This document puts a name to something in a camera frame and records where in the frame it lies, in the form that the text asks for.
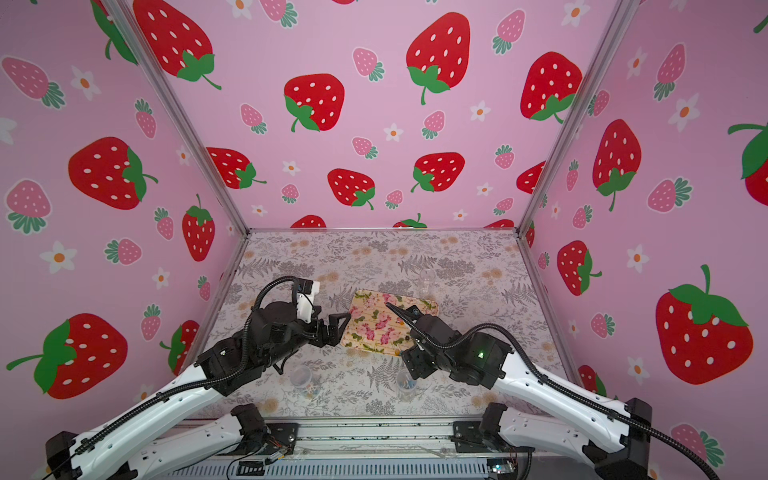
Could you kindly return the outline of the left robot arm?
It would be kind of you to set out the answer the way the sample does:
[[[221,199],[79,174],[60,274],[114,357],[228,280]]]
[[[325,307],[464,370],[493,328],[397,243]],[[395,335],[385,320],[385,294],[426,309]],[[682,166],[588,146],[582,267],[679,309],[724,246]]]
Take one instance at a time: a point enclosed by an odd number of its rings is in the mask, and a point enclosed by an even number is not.
[[[189,432],[167,433],[267,370],[282,372],[302,347],[338,345],[350,314],[322,319],[320,311],[304,295],[254,305],[241,330],[201,354],[159,392],[91,431],[49,439],[50,478],[150,479],[219,453],[256,453],[272,446],[274,436],[253,404]]]

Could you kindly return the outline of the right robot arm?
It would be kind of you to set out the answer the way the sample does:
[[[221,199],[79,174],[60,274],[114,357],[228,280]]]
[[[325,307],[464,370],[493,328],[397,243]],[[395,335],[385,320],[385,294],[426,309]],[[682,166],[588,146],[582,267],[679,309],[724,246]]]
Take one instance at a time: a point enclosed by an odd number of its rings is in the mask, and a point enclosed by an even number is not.
[[[401,358],[413,379],[444,371],[455,382],[495,390],[544,411],[537,417],[489,405],[480,423],[489,447],[529,447],[568,457],[602,479],[647,478],[652,410],[646,403],[612,400],[545,372],[499,325],[484,323],[460,333],[416,306],[387,307],[411,329],[414,345]]]

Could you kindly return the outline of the floral yellow tray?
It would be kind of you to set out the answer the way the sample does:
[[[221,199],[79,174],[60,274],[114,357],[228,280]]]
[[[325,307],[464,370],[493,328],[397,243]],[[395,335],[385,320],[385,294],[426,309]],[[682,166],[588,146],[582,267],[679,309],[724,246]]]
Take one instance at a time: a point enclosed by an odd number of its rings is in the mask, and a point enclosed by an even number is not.
[[[422,313],[437,316],[438,303],[433,299],[415,298],[372,290],[357,290],[351,302],[350,323],[341,339],[346,348],[399,356],[411,348],[411,328],[387,308],[392,303],[403,309],[416,306]]]

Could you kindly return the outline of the white vented strip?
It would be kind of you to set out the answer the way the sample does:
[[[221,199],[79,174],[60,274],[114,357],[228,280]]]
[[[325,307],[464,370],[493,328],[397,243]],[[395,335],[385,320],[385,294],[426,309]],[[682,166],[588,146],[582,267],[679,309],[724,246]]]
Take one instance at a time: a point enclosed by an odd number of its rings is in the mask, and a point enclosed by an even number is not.
[[[180,469],[165,479],[486,479],[499,471],[483,458],[380,458],[208,461]]]

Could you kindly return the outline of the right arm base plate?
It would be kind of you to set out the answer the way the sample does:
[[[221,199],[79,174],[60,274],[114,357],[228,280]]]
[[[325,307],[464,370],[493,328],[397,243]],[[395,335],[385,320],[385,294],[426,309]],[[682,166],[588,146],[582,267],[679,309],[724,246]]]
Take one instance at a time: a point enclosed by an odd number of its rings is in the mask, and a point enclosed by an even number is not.
[[[534,447],[510,443],[501,432],[501,417],[508,410],[501,403],[490,403],[479,421],[455,421],[450,440],[458,453],[532,453]]]

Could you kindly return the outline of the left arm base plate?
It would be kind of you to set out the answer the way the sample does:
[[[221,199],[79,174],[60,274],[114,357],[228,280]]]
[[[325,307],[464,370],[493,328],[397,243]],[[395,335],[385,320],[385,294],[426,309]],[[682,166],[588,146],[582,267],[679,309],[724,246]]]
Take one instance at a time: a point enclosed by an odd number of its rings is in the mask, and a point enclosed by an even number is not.
[[[234,407],[226,420],[234,421],[237,435],[222,453],[224,455],[292,455],[298,439],[299,423],[267,422],[254,404]]]

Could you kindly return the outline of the aluminium front rail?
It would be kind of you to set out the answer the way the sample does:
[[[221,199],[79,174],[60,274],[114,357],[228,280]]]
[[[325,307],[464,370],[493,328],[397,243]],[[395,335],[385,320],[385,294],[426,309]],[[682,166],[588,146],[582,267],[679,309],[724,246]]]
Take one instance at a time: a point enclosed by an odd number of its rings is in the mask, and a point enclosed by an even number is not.
[[[416,452],[433,444],[454,448],[450,440],[455,421],[479,421],[452,418],[332,418],[287,421],[299,423],[298,439],[292,455],[302,452],[332,451],[363,453],[404,448]],[[618,452],[627,438],[624,427],[615,421],[590,414],[583,426],[573,426],[559,419],[526,414],[508,409],[501,417],[501,436],[510,443],[522,443],[536,451],[576,459],[585,464],[598,457]],[[179,469],[210,455],[223,454],[237,435],[234,421],[225,416],[183,430],[173,436],[152,441],[141,448],[140,457],[153,458]]]

